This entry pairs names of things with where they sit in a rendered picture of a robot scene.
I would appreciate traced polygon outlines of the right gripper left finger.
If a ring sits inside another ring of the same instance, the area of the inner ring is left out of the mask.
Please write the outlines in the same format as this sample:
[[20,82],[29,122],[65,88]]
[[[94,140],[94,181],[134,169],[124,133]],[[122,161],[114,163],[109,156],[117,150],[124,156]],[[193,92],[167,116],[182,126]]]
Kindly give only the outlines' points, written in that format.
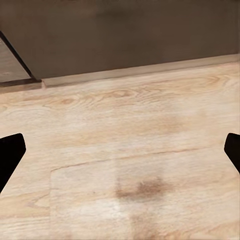
[[0,193],[26,152],[21,133],[0,138]]

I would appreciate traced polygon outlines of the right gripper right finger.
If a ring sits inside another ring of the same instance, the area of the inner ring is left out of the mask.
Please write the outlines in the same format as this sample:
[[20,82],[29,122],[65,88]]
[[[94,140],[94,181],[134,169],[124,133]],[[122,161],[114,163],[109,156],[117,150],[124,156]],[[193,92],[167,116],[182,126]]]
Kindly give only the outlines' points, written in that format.
[[229,133],[227,135],[224,151],[228,155],[229,159],[235,165],[240,173],[240,135],[235,133]]

